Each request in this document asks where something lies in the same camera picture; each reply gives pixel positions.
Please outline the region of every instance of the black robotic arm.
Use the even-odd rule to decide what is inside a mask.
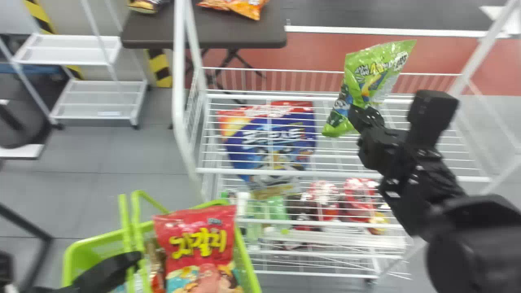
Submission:
[[[405,131],[352,105],[358,156],[383,175],[379,192],[405,231],[429,243],[427,270],[439,293],[519,293],[520,211],[496,194],[469,197],[436,149],[457,106],[444,92],[418,91]]]

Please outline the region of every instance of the wire rack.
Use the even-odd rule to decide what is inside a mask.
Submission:
[[[508,1],[499,20],[494,23],[461,74],[402,73],[391,94],[375,97],[382,101],[380,110],[387,126],[395,129],[409,128],[407,111],[419,89],[448,92],[458,97],[462,105],[465,104],[464,95],[478,97],[471,99],[468,104],[472,108],[483,106],[485,114],[471,117],[471,123],[468,113],[463,111],[463,106],[460,107],[451,126],[442,133],[437,148],[460,182],[486,185],[481,193],[493,190],[521,165],[521,157],[516,156],[516,160],[506,162],[505,168],[498,168],[492,152],[486,147],[486,141],[476,135],[474,125],[489,123],[484,122],[484,118],[491,118],[498,129],[494,134],[505,135],[506,138],[500,140],[509,142],[515,153],[519,153],[521,144],[493,107],[482,99],[481,92],[472,82],[474,72],[492,47],[495,36],[515,8],[516,1]],[[249,191],[245,181],[238,175],[297,178],[298,188],[293,191],[296,194],[306,191],[317,180],[327,180],[342,190],[346,178],[380,178],[378,173],[365,169],[358,159],[358,135],[328,138],[320,133],[338,97],[343,72],[203,67],[192,6],[187,3],[177,1],[175,6],[172,115],[174,133],[187,166],[190,184],[194,190],[200,191],[203,200],[214,199],[224,190]],[[185,37],[194,64],[193,75],[188,78],[191,82],[188,84],[184,82]],[[313,121],[315,124],[313,130],[306,127],[306,132],[316,137],[316,146],[312,152],[301,154],[309,160],[302,160],[304,168],[300,169],[286,168],[285,162],[275,162],[272,145],[277,138],[269,134],[278,125],[273,123],[273,119],[267,119],[268,127],[260,130],[265,131],[267,143],[259,144],[263,147],[268,145],[265,165],[274,167],[277,163],[283,168],[233,168],[233,161],[230,161],[220,132],[219,111],[246,105],[268,105],[273,101],[312,102],[310,108],[313,114],[309,114],[309,118],[301,118],[302,121]],[[268,117],[277,111],[271,106],[256,109]],[[251,109],[247,113],[246,109],[242,110],[247,118],[256,114]],[[237,223],[246,231],[255,227],[259,231],[260,227],[261,232],[257,236],[245,235],[255,272],[365,279],[380,279],[386,275],[408,278],[406,260],[418,252],[423,244],[411,247],[414,244],[412,239],[383,203],[381,196],[377,193],[369,194],[359,194],[356,199],[366,197],[363,200],[369,202],[369,207],[339,205],[339,213],[342,209],[345,212],[352,209],[349,216],[336,214],[330,217],[327,206],[313,202],[311,207],[307,206],[308,211],[312,210],[311,220],[295,217],[299,212],[288,208],[293,200],[291,197],[284,199],[286,211],[279,211],[276,216],[269,209],[266,211],[262,208],[266,202],[250,200],[247,204],[256,208],[257,212],[239,213]],[[373,217],[377,213],[378,217],[386,220],[384,223],[357,219]]]
[[[378,179],[380,174],[363,167],[358,158],[358,134],[345,135],[339,138],[324,137],[320,132],[331,112],[338,92],[332,90],[341,82],[343,72],[339,71],[302,71],[302,70],[262,70],[242,68],[204,68],[205,75],[213,81],[207,90],[206,114],[204,116],[202,134],[200,137],[199,161],[197,171],[200,173],[225,173],[247,175],[280,175],[280,176],[321,176],[321,177],[366,177]],[[409,104],[412,102],[414,89],[446,90],[452,84],[457,75],[441,74],[402,74],[395,86],[395,91],[402,92],[392,94],[383,99],[381,112],[387,126],[396,129],[408,129],[406,120]],[[189,96],[187,113],[188,128],[193,128],[190,133],[197,133],[200,111],[192,111],[194,107],[193,97],[197,90],[193,89]],[[302,163],[305,170],[255,170],[236,169],[232,163],[252,161],[231,161],[226,145],[220,134],[221,122],[218,117],[223,117],[219,111],[237,109],[238,104],[233,101],[241,100],[247,105],[263,105],[272,101],[312,101],[313,112],[309,118],[298,119],[301,121],[312,120],[315,128],[312,133],[316,135],[316,149],[308,156],[308,162]],[[255,115],[275,113],[276,107],[262,107],[259,110],[245,108],[246,118]],[[276,128],[280,124],[269,124],[268,127]],[[281,138],[270,138],[272,131],[266,130],[267,142],[253,147],[266,147],[271,145],[270,164],[274,165],[273,144]],[[451,126],[441,136],[437,148],[442,152],[445,163],[463,182],[489,182],[490,177],[479,165],[479,161],[473,156],[467,146],[465,137],[455,126]]]

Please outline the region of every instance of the green shopping basket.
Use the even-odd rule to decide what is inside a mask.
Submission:
[[[152,221],[139,223],[139,198],[146,199],[162,213],[168,212],[162,205],[150,198],[144,191],[137,190],[132,193],[131,197],[133,206],[133,217],[131,225],[128,220],[129,218],[126,206],[126,196],[121,194],[119,198],[119,206],[123,229],[80,240],[69,246],[65,251],[63,260],[63,272],[61,278],[62,286],[70,286],[76,277],[104,259],[108,259],[121,253],[130,252],[132,250],[139,250],[144,252],[144,241],[154,238],[155,234]],[[213,205],[228,204],[229,203],[227,200],[219,199],[200,204],[193,207],[193,209],[203,209]],[[134,237],[135,241],[134,245],[132,245],[132,236]],[[253,265],[246,251],[246,246],[244,245],[242,235],[237,226],[235,227],[233,259],[235,260],[235,265],[238,272],[238,282],[243,287],[244,292],[262,293],[257,276],[253,272]],[[143,267],[143,263],[146,261],[147,260],[145,259],[141,260],[139,264],[140,267]],[[142,277],[144,277],[143,280],[147,279],[148,276],[145,276],[146,271],[141,270],[141,272]],[[133,284],[133,272],[130,270],[127,272],[127,282]]]

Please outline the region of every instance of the hazard stripe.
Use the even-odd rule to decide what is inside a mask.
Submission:
[[[23,3],[27,7],[27,10],[29,10],[29,13],[34,18],[34,20],[36,20],[38,23],[42,33],[56,34],[56,30],[54,29],[49,16],[47,16],[47,13],[45,13],[45,10],[43,10],[42,6],[40,5],[39,0],[23,0]],[[72,76],[77,79],[83,79],[83,74],[81,73],[80,67],[76,65],[69,65],[67,68],[71,72]]]
[[[168,66],[168,59],[163,50],[145,50],[148,64],[156,80],[156,86],[160,88],[172,87],[172,74]]]
[[[24,0],[23,2],[29,10],[29,13],[38,22],[40,28],[44,30],[44,33],[56,34],[56,30],[53,28],[51,20],[47,16],[47,13],[45,13],[43,10],[42,6],[40,6],[40,2],[38,0]]]

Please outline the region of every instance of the orange snack bag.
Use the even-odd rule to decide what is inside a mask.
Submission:
[[[206,8],[213,8],[216,10],[229,11],[230,8],[228,8],[228,1],[229,0],[202,0],[197,5]]]
[[[261,19],[261,9],[269,0],[231,0],[228,8],[251,19]]]

